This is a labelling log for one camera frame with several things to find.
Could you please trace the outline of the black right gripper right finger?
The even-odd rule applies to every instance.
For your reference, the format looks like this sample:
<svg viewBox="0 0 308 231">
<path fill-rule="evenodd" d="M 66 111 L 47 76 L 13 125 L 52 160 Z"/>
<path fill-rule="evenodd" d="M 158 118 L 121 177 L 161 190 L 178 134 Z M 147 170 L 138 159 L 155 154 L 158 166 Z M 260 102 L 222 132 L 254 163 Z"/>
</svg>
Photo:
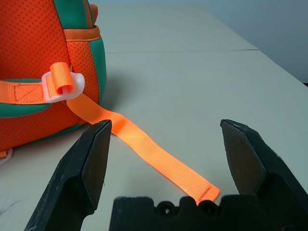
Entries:
<svg viewBox="0 0 308 231">
<path fill-rule="evenodd" d="M 241 195 L 253 195 L 276 231 L 308 229 L 308 194 L 285 162 L 245 124 L 220 122 L 229 169 Z"/>
</svg>

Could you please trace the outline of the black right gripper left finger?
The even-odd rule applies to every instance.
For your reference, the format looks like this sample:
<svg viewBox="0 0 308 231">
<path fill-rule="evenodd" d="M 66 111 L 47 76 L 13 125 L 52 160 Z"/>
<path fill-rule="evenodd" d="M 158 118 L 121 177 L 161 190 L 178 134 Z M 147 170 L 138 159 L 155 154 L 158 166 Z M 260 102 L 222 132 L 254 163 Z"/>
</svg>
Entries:
<svg viewBox="0 0 308 231">
<path fill-rule="evenodd" d="M 98 207 L 106 174 L 111 120 L 88 127 L 59 161 L 25 230 L 79 231 Z"/>
</svg>

